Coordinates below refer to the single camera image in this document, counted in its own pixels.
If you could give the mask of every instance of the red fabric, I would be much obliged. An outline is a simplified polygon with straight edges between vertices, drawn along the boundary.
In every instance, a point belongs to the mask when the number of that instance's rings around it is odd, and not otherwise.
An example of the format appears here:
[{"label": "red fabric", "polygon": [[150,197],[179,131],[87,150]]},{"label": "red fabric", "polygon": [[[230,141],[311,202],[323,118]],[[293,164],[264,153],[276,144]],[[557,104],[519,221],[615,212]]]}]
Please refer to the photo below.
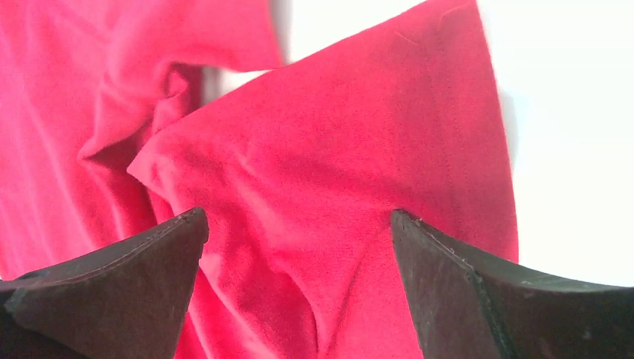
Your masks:
[{"label": "red fabric", "polygon": [[420,358],[390,212],[517,260],[475,1],[428,0],[190,114],[181,64],[279,64],[268,5],[99,4],[0,3],[5,279],[202,206],[177,358]]}]

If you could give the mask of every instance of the white background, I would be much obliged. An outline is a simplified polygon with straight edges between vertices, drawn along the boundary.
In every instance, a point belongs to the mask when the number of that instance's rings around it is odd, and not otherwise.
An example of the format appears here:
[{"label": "white background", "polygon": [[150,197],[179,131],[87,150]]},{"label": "white background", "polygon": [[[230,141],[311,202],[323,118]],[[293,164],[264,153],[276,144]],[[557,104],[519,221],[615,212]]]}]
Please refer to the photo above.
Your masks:
[{"label": "white background", "polygon": [[[291,61],[417,0],[276,0]],[[513,161],[520,261],[634,286],[634,1],[479,0]],[[222,73],[221,93],[258,73]]]}]

